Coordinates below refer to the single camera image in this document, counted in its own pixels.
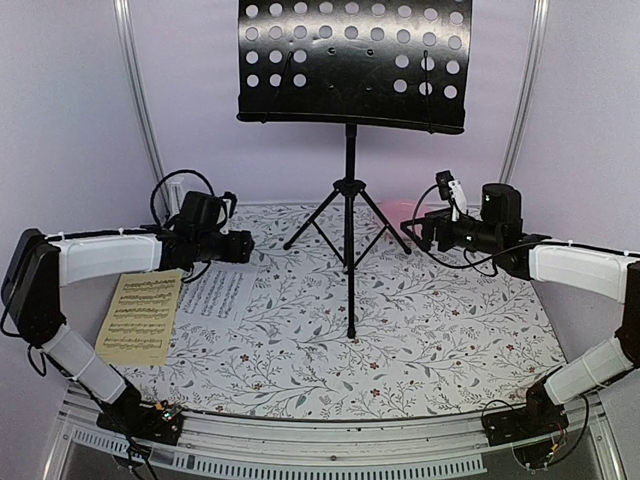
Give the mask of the yellow sheet music page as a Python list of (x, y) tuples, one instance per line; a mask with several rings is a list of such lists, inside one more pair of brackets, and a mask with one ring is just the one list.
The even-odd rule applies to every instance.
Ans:
[(179, 270), (120, 276), (95, 350), (112, 365), (166, 363), (181, 290)]

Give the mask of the black perforated music stand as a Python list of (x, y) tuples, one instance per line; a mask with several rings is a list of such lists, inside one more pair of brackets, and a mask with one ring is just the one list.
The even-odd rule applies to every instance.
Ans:
[(319, 122), (345, 128), (348, 276), (361, 261), (354, 204), (360, 126), (458, 135), (464, 130), (473, 5), (469, 1), (242, 1), (237, 10), (242, 122)]

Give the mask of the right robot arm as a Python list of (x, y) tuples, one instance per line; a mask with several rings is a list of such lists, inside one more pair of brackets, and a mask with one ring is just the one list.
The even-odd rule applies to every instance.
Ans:
[(479, 217), (467, 213), (459, 181), (438, 181), (437, 188), (447, 207), (412, 215), (401, 224), (423, 252), (454, 247), (480, 252), (515, 278), (589, 292), (623, 307), (621, 324), (611, 338), (528, 388), (526, 407), (516, 421), (524, 435), (539, 435), (567, 401), (638, 369), (638, 253), (525, 233), (521, 194), (508, 184), (483, 186)]

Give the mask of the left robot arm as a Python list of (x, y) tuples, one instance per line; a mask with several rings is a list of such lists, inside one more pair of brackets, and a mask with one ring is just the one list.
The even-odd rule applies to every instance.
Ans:
[(148, 426), (140, 392), (76, 331), (60, 307), (62, 287), (115, 274), (181, 270), (214, 261), (246, 263), (254, 248), (250, 232), (229, 230), (237, 198), (190, 191), (179, 212), (137, 229), (47, 236), (25, 230), (1, 288), (11, 337), (24, 340), (45, 361), (84, 387), (128, 434)]

